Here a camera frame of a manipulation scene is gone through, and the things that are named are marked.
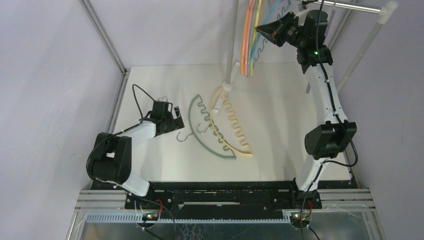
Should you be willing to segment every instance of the metal rail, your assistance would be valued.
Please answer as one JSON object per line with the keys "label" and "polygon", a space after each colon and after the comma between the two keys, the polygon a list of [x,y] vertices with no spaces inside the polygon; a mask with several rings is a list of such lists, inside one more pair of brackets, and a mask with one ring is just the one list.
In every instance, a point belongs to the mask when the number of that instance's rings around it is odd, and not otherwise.
{"label": "metal rail", "polygon": [[[321,4],[322,0],[314,1],[313,4]],[[354,2],[345,2],[345,1],[331,1],[331,0],[324,0],[324,5],[327,6],[334,6],[336,8],[342,8],[342,9],[350,9],[350,10],[356,10],[361,12],[367,12],[367,13],[373,13],[373,14],[379,14],[382,11],[382,8],[379,6],[369,6]]]}
{"label": "metal rail", "polygon": [[101,41],[103,42],[104,46],[106,47],[113,61],[115,62],[115,64],[117,65],[121,73],[125,74],[125,66],[121,58],[119,57],[118,52],[115,49],[111,38],[108,36],[108,33],[105,30],[105,27],[100,21],[99,16],[94,10],[92,3],[90,2],[90,0],[79,0],[79,2],[81,3],[82,8],[84,8],[85,13],[87,14],[88,18],[93,24],[95,30],[98,33],[98,36],[100,37]]}

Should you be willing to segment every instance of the hanging cable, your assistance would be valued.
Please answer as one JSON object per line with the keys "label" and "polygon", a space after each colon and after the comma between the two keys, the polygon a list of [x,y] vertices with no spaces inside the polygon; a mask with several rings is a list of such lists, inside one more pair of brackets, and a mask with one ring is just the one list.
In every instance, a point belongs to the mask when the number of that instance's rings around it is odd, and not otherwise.
{"label": "hanging cable", "polygon": [[91,150],[91,152],[90,152],[90,154],[88,155],[88,159],[87,159],[87,163],[86,163],[86,165],[85,165],[85,169],[86,169],[86,171],[87,171],[87,174],[88,174],[88,176],[90,177],[90,179],[91,180],[93,180],[93,181],[95,181],[95,180],[98,180],[98,179],[96,179],[94,176],[93,176],[93,174],[92,174],[92,170],[90,169],[90,165],[92,165],[91,163],[92,163],[92,156],[93,156],[93,153],[100,147],[100,145],[102,145],[102,144],[104,144],[104,143],[108,143],[107,141],[109,141],[110,139],[112,139],[113,137],[116,137],[116,136],[118,136],[118,135],[120,135],[120,134],[123,134],[123,133],[125,133],[125,132],[128,132],[129,130],[131,130],[131,129],[133,129],[133,128],[135,128],[135,127],[138,127],[138,126],[140,126],[142,123],[143,123],[143,120],[145,119],[145,118],[147,118],[148,117],[148,115],[146,115],[146,117],[143,117],[143,113],[142,113],[142,110],[141,110],[141,108],[140,108],[140,105],[139,105],[139,102],[137,101],[137,96],[136,96],[136,92],[135,92],[135,90],[134,90],[134,87],[137,87],[137,88],[139,88],[141,91],[143,91],[149,98],[151,98],[153,101],[155,101],[155,99],[153,99],[153,97],[152,96],[150,96],[143,88],[141,88],[140,86],[138,86],[137,84],[133,84],[132,85],[132,94],[133,94],[133,96],[134,96],[134,100],[135,100],[135,103],[137,104],[137,108],[138,108],[138,110],[139,110],[139,112],[140,112],[140,115],[141,115],[141,118],[140,118],[140,122],[139,123],[137,123],[137,124],[135,124],[135,125],[132,125],[132,126],[130,126],[129,128],[127,128],[127,129],[125,129],[125,130],[122,130],[122,131],[120,131],[120,132],[117,132],[117,133],[115,133],[115,134],[111,134],[111,135],[109,135],[108,137],[106,137],[106,138],[104,138],[103,140],[101,140],[98,144],[96,144],[95,146],[94,146],[94,148]]}
{"label": "hanging cable", "polygon": [[307,227],[309,230],[311,230],[311,232],[313,232],[313,234],[315,234],[316,239],[320,240],[320,237],[318,236],[318,234],[310,227]]}
{"label": "hanging cable", "polygon": [[[151,204],[155,204],[155,205],[158,205],[158,206],[160,206],[161,208],[163,208],[163,209],[165,209],[168,213],[169,213],[169,215],[171,216],[171,218],[172,218],[172,222],[173,222],[173,237],[171,238],[172,240],[173,239],[175,239],[175,235],[176,235],[176,233],[177,233],[177,225],[176,225],[176,223],[175,223],[175,218],[174,218],[174,216],[172,215],[172,213],[171,213],[171,211],[169,211],[169,209],[168,208],[166,208],[164,205],[162,205],[161,203],[157,203],[157,202],[154,202],[154,201],[150,201],[150,200],[147,200],[147,199],[144,199],[144,198],[138,198],[138,200],[141,200],[141,201],[145,201],[145,202],[148,202],[148,203],[151,203]],[[159,237],[159,236],[157,236],[157,235],[153,235],[155,238],[158,238],[158,239],[161,239],[162,240],[162,238],[161,237]]]}
{"label": "hanging cable", "polygon": [[134,96],[134,100],[135,100],[135,103],[137,104],[137,108],[138,108],[138,111],[140,112],[140,115],[141,115],[141,119],[143,119],[143,113],[142,113],[142,109],[140,108],[140,105],[139,105],[139,101],[137,101],[137,97],[136,97],[136,91],[135,91],[135,89],[134,89],[134,87],[137,87],[138,89],[140,89],[141,91],[143,91],[143,93],[145,93],[149,98],[151,98],[152,100],[153,100],[153,102],[155,101],[155,99],[153,99],[153,97],[152,96],[150,96],[143,88],[141,88],[139,85],[137,85],[137,84],[133,84],[132,85],[132,94],[133,94],[133,96]]}

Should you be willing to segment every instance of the gray wall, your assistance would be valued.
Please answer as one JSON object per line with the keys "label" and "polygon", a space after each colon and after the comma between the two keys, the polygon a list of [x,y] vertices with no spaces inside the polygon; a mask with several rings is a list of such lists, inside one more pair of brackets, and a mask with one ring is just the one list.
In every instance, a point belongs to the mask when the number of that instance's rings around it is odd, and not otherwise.
{"label": "gray wall", "polygon": [[[386,0],[362,1],[383,5]],[[421,239],[424,196],[424,2],[398,1],[339,97],[357,123],[358,178],[390,240]],[[340,79],[377,20],[356,13],[333,52]]]}
{"label": "gray wall", "polygon": [[77,0],[0,2],[0,239],[64,239],[120,73]]}

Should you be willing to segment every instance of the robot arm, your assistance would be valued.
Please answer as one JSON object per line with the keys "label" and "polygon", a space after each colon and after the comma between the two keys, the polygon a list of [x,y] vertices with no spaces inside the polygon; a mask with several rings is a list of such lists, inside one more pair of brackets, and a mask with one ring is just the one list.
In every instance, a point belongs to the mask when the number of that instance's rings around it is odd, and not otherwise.
{"label": "robot arm", "polygon": [[94,149],[87,160],[87,173],[92,180],[111,183],[139,197],[147,195],[150,183],[133,171],[132,148],[146,140],[184,128],[180,109],[174,107],[176,118],[169,109],[172,103],[154,101],[153,109],[128,130],[119,134],[97,135]]}
{"label": "robot arm", "polygon": [[348,122],[340,105],[333,79],[333,58],[324,45],[327,16],[320,10],[302,11],[297,16],[289,12],[275,22],[256,27],[262,36],[278,47],[289,43],[297,48],[297,62],[311,86],[315,101],[318,126],[304,139],[308,156],[294,179],[295,207],[306,199],[305,195],[308,199],[314,198],[328,161],[343,152],[356,133],[356,124]]}
{"label": "robot arm", "polygon": [[333,79],[333,66],[328,63],[324,63],[323,66],[328,80],[325,79],[320,66],[311,66],[305,72],[315,101],[318,127],[305,136],[305,148],[308,156],[295,180],[301,191],[306,191],[311,183],[313,184],[309,190],[316,190],[318,181],[329,164],[326,161],[335,158],[349,144],[349,139],[345,136],[345,131],[336,116],[344,123],[350,137],[353,137],[356,132],[355,123],[347,122],[348,119],[340,105]]}

